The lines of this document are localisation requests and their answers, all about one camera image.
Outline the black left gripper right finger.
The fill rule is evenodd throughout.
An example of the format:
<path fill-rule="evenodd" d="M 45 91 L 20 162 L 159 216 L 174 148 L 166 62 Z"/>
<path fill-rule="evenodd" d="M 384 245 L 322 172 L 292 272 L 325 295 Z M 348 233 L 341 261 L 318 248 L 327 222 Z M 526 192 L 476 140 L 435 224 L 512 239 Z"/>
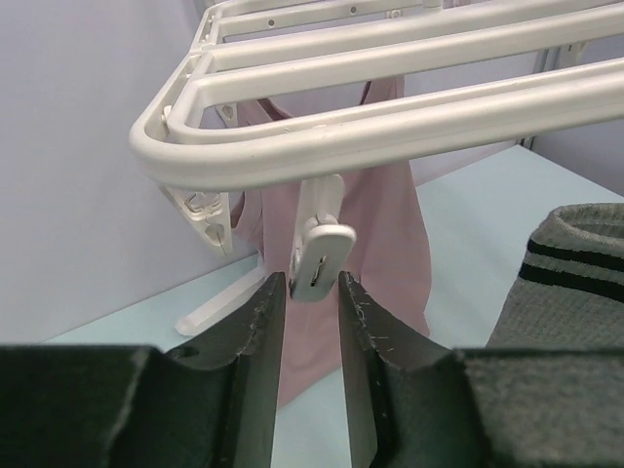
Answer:
<path fill-rule="evenodd" d="M 623 351 L 448 349 L 338 278 L 356 467 L 619 467 Z"/>

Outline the white clothespin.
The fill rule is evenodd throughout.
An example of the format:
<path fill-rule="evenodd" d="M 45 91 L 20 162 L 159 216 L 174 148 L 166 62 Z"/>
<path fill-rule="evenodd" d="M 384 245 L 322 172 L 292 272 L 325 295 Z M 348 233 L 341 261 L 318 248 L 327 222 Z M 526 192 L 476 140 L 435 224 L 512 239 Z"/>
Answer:
<path fill-rule="evenodd" d="M 294 301 L 324 299 L 356 243 L 356 230 L 339 222 L 344 189 L 341 175 L 300 184 L 289 272 Z"/>

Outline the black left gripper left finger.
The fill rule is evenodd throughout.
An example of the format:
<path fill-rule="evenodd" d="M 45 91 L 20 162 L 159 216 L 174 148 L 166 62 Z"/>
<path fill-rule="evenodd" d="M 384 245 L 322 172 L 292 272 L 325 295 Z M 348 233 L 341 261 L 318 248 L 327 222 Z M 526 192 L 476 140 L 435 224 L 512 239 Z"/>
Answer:
<path fill-rule="evenodd" d="M 267 467 L 286 279 L 190 341 L 1 350 L 5 467 Z"/>

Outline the grey striped sock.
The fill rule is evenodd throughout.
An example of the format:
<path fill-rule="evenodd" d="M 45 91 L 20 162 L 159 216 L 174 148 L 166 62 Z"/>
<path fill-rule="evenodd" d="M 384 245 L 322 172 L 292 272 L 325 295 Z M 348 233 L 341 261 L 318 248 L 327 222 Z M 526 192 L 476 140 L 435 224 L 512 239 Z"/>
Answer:
<path fill-rule="evenodd" d="M 531 233 L 490 346 L 623 343 L 623 206 L 552 210 Z"/>

